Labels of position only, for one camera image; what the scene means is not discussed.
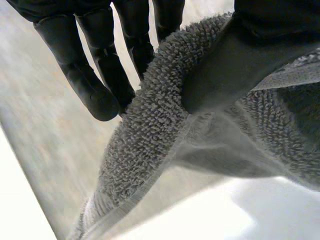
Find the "gloved hand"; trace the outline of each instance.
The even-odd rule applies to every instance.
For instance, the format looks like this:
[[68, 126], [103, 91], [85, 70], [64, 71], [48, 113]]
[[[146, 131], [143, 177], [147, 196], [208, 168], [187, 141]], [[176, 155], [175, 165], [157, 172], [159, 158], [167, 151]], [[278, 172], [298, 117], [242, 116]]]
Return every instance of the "gloved hand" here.
[[[108, 121], [123, 114], [135, 96], [114, 44], [112, 0], [7, 0], [33, 22], [68, 82], [89, 112]], [[156, 31], [162, 41], [179, 28], [185, 0], [154, 0]], [[148, 0], [114, 0], [125, 43], [143, 74], [154, 56], [149, 38]], [[76, 25], [79, 23], [102, 82], [89, 66]]]

